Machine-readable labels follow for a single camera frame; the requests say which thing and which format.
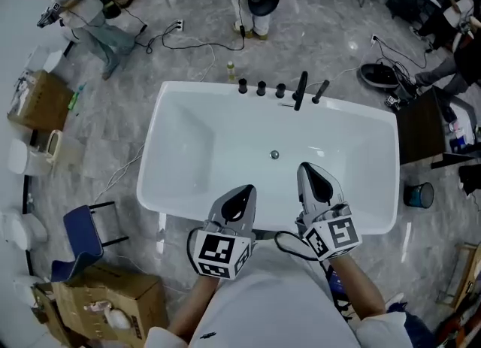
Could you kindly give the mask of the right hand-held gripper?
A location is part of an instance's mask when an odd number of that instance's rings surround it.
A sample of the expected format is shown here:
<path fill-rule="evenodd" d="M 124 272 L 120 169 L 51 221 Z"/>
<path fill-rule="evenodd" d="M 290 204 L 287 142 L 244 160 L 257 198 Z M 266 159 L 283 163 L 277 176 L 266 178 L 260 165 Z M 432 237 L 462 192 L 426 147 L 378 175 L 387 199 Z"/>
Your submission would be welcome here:
<path fill-rule="evenodd" d="M 332 174 L 318 165 L 302 162 L 297 182 L 302 213 L 295 223 L 302 241 L 319 262 L 346 255 L 362 244 L 341 185 Z"/>

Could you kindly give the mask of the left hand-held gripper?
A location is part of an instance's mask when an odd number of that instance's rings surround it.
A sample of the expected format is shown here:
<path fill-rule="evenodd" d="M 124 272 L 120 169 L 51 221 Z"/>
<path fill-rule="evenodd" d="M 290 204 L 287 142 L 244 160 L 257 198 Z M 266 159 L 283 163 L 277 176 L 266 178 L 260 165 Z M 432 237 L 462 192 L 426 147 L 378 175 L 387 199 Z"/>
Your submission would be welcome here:
<path fill-rule="evenodd" d="M 212 204 L 197 230 L 192 265 L 200 275 L 233 280 L 253 254 L 257 191 L 239 186 Z"/>

